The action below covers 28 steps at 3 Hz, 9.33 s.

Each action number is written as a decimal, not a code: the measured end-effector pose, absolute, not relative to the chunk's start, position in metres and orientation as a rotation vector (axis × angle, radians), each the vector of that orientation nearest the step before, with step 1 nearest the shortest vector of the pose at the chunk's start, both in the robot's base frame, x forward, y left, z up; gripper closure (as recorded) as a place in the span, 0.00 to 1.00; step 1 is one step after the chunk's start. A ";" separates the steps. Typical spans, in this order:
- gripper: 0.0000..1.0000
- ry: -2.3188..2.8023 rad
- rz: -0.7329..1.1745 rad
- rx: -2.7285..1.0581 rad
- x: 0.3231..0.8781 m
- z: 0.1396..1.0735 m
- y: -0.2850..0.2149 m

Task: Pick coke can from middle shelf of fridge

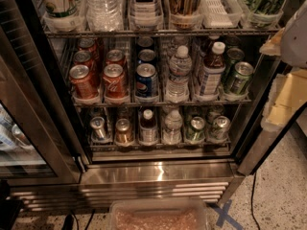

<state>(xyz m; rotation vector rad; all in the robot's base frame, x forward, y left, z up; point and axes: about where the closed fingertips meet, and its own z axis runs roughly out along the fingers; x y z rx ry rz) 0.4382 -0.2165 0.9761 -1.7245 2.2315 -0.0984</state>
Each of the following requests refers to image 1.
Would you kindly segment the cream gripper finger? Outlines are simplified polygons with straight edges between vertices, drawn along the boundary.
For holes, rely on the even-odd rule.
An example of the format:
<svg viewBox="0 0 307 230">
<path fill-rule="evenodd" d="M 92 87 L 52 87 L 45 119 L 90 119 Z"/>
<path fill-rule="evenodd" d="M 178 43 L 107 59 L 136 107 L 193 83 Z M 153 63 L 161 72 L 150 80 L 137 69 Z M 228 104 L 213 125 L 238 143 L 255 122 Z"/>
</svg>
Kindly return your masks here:
<svg viewBox="0 0 307 230">
<path fill-rule="evenodd" d="M 285 29 L 280 29 L 274 36 L 267 40 L 259 49 L 266 56 L 281 56 L 280 44 Z"/>
<path fill-rule="evenodd" d="M 306 102 L 307 70 L 278 74 L 264 107 L 261 128 L 268 132 L 281 130 Z"/>
</svg>

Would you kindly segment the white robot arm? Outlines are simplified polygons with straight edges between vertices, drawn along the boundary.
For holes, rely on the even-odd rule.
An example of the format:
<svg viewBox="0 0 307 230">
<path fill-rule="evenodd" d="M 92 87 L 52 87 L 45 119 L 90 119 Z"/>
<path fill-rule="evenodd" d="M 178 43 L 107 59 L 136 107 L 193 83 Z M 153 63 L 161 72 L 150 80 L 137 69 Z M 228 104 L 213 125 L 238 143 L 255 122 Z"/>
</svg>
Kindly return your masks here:
<svg viewBox="0 0 307 230">
<path fill-rule="evenodd" d="M 261 128 L 277 132 L 307 102 L 307 1 L 284 28 L 261 46 L 260 52 L 278 56 L 295 68 L 285 76 L 276 76 L 263 111 Z"/>
</svg>

